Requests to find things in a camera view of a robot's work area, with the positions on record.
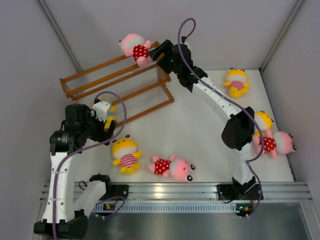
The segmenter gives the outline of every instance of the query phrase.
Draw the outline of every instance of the pink striped shirt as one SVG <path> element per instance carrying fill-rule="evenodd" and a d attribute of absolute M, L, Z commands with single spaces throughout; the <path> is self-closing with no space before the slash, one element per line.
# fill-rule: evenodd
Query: pink striped shirt
<path fill-rule="evenodd" d="M 121 157 L 121 167 L 131 167 L 137 159 L 132 154 L 126 154 Z"/>
<path fill-rule="evenodd" d="M 242 81 L 233 81 L 231 82 L 230 84 L 230 88 L 231 87 L 236 87 L 237 90 L 241 90 L 241 89 L 244 89 L 245 88 L 245 85 Z"/>

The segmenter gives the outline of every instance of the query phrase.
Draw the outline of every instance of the table surface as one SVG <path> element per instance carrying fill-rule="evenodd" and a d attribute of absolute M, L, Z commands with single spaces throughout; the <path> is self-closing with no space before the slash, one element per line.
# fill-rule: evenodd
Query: table surface
<path fill-rule="evenodd" d="M 227 94 L 223 87 L 225 70 L 206 71 L 212 82 Z M 258 70 L 246 70 L 248 82 L 251 84 L 246 95 L 236 102 L 243 107 L 250 106 L 255 111 L 265 111 L 273 117 L 267 93 Z M 221 139 L 224 124 L 218 115 L 199 97 L 183 88 L 174 74 L 167 84 L 175 102 L 158 109 L 146 116 L 128 123 L 120 134 L 130 134 L 138 144 L 142 157 L 138 159 L 141 168 L 132 175 L 120 173 L 120 167 L 112 165 L 110 146 L 99 146 L 79 154 L 77 161 L 76 181 L 87 181 L 92 175 L 109 175 L 113 182 L 173 182 L 172 178 L 164 178 L 153 174 L 148 169 L 152 156 L 169 158 L 175 154 L 188 159 L 195 165 L 192 174 L 194 182 L 230 182 L 231 165 L 228 158 L 235 154 L 227 148 Z M 166 100 L 160 87 L 134 97 L 125 102 L 129 117 Z M 93 101 L 93 96 L 84 99 L 83 103 Z M 121 105 L 116 106 L 116 119 L 122 121 Z M 272 132 L 277 131 L 274 124 Z M 94 144 L 88 140 L 86 146 Z M 255 151 L 251 148 L 250 158 Z M 292 182 L 293 175 L 285 155 L 271 158 L 269 154 L 261 156 L 253 162 L 252 168 L 262 182 Z"/>

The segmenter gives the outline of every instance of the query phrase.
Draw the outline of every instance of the pink plush toy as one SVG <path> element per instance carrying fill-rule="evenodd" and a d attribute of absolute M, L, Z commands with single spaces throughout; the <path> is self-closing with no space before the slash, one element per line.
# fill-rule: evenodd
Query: pink plush toy
<path fill-rule="evenodd" d="M 273 158 L 277 157 L 278 154 L 288 154 L 297 150 L 296 146 L 293 145 L 292 135 L 283 131 L 277 131 L 272 135 L 271 131 L 266 131 L 266 137 L 264 137 L 264 151 L 263 154 L 270 153 Z M 260 152 L 261 141 L 260 137 L 254 135 L 252 142 L 255 147 L 256 153 Z"/>
<path fill-rule="evenodd" d="M 172 176 L 177 181 L 191 182 L 193 180 L 190 172 L 195 170 L 196 167 L 191 165 L 182 157 L 176 157 L 175 155 L 172 155 L 169 160 L 166 160 L 154 155 L 152 160 L 154 163 L 150 163 L 148 168 L 154 174 L 162 175 L 165 178 Z"/>
<path fill-rule="evenodd" d="M 130 33 L 123 40 L 119 41 L 119 45 L 124 55 L 126 57 L 133 56 L 139 67 L 143 67 L 152 62 L 152 59 L 148 56 L 151 41 L 146 41 L 142 36 Z"/>

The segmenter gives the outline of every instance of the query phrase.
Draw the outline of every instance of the wooden rack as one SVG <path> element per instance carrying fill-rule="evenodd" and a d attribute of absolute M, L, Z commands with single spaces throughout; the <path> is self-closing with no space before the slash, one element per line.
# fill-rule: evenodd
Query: wooden rack
<path fill-rule="evenodd" d="M 153 43 L 151 45 L 151 48 L 156 48 L 158 46 L 160 46 L 160 43 L 156 41 L 155 43 Z M 146 71 L 149 71 L 151 69 L 156 68 L 156 74 L 157 74 L 157 79 L 158 79 L 157 82 L 155 82 L 153 84 L 150 84 L 148 86 L 145 86 L 145 87 L 143 87 L 141 89 L 138 89 L 138 90 L 136 90 L 136 91 L 134 91 L 132 93 L 129 93 L 129 94 L 123 96 L 122 100 L 126 101 L 128 99 L 136 97 L 136 96 L 138 96 L 140 94 L 143 94 L 143 93 L 145 93 L 145 92 L 147 92 L 147 91 L 149 91 L 151 89 L 154 89 L 156 87 L 161 87 L 163 89 L 163 91 L 165 92 L 165 94 L 168 97 L 168 100 L 166 100 L 166 101 L 164 101 L 164 102 L 162 102 L 162 103 L 160 103 L 158 105 L 155 105 L 155 106 L 153 106 L 153 107 L 151 107 L 151 108 L 149 108 L 149 109 L 147 109 L 145 111 L 142 111 L 142 112 L 140 112 L 140 113 L 138 113 L 138 114 L 136 114 L 134 116 L 129 117 L 127 119 L 127 123 L 131 122 L 131 121 L 133 121 L 133 120 L 135 120 L 137 118 L 140 118 L 140 117 L 142 117 L 142 116 L 144 116 L 144 115 L 146 115 L 148 113 L 151 113 L 151 112 L 153 112 L 153 111 L 155 111 L 155 110 L 157 110 L 157 109 L 159 109 L 159 108 L 161 108 L 163 106 L 166 106 L 166 105 L 168 105 L 170 103 L 173 103 L 175 101 L 173 95 L 170 93 L 170 91 L 168 90 L 168 88 L 166 86 L 166 83 L 170 82 L 171 78 L 156 63 L 152 64 L 152 65 L 149 65 L 149 66 L 146 66 L 146 67 L 139 67 L 137 64 L 134 64 L 134 65 L 125 67 L 125 68 L 123 68 L 121 70 L 113 72 L 112 74 L 106 75 L 106 76 L 101 77 L 101 78 L 99 78 L 99 79 L 97 79 L 95 81 L 89 82 L 87 84 L 84 84 L 84 85 L 82 85 L 80 87 L 77 87 L 77 88 L 71 89 L 71 90 L 69 89 L 69 87 L 67 85 L 67 83 L 70 82 L 70 81 L 78 79 L 78 78 L 80 78 L 82 76 L 85 76 L 85 75 L 87 75 L 89 73 L 92 73 L 94 71 L 97 71 L 99 69 L 105 68 L 107 66 L 111 66 L 111 65 L 113 65 L 115 63 L 118 63 L 118 62 L 120 62 L 122 60 L 125 60 L 127 58 L 128 57 L 126 57 L 125 55 L 122 55 L 122 56 L 119 56 L 119 57 L 114 58 L 112 60 L 109 60 L 109 61 L 106 61 L 106 62 L 101 63 L 99 65 L 96 65 L 94 67 L 91 67 L 91 68 L 89 68 L 87 70 L 78 72 L 78 73 L 76 73 L 74 75 L 71 75 L 71 76 L 68 76 L 66 78 L 60 78 L 60 83 L 61 83 L 62 90 L 63 90 L 65 96 L 67 98 L 71 98 L 74 101 L 74 103 L 77 104 L 78 100 L 80 100 L 80 99 L 82 99 L 84 97 L 87 97 L 87 96 L 89 96 L 91 94 L 94 94 L 96 92 L 102 91 L 104 89 L 107 89 L 107 88 L 109 88 L 109 87 L 111 87 L 113 85 L 119 84 L 119 83 L 121 83 L 121 82 L 123 82 L 125 80 L 129 80 L 130 78 L 132 78 L 134 76 L 137 76 L 137 75 L 142 74 L 142 73 L 144 73 Z M 119 103 L 120 103 L 119 100 L 114 100 L 112 102 L 112 104 L 114 106 L 119 104 Z"/>

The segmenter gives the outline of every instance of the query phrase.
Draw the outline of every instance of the polka dot fabric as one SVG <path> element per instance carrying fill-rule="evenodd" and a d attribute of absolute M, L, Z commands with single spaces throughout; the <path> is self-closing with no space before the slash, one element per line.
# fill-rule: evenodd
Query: polka dot fabric
<path fill-rule="evenodd" d="M 264 137 L 264 153 L 269 153 L 277 146 L 276 141 L 272 137 Z"/>
<path fill-rule="evenodd" d="M 158 161 L 154 163 L 155 169 L 154 174 L 162 175 L 165 171 L 169 170 L 171 162 L 169 160 L 159 158 Z"/>
<path fill-rule="evenodd" d="M 137 61 L 137 59 L 139 57 L 148 57 L 148 49 L 145 46 L 142 45 L 137 45 L 133 48 L 133 58 L 135 61 Z"/>

